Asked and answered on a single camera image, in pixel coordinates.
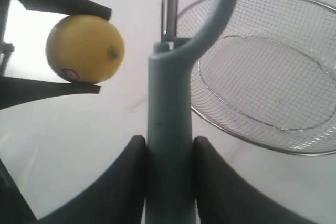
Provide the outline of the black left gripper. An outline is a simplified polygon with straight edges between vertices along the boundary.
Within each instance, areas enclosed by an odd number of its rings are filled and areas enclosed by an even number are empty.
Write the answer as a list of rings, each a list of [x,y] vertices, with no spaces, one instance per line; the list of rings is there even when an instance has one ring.
[[[27,10],[66,15],[93,15],[109,20],[112,9],[91,0],[20,0]],[[1,76],[15,50],[4,41],[11,0],[1,0]],[[85,83],[55,83],[13,77],[1,77],[1,109],[46,98],[73,94],[98,94],[101,87]]]

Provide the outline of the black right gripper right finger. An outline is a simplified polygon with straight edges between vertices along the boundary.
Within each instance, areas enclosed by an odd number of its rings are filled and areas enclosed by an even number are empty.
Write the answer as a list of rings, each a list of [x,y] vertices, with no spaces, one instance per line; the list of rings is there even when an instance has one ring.
[[[310,222],[246,182],[207,138],[195,138],[193,162],[194,193],[201,223]]]

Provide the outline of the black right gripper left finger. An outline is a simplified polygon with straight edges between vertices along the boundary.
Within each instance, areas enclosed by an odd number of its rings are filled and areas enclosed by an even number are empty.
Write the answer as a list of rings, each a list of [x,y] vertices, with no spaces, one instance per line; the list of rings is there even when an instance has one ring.
[[[133,136],[93,184],[38,223],[141,223],[146,165],[145,139]]]

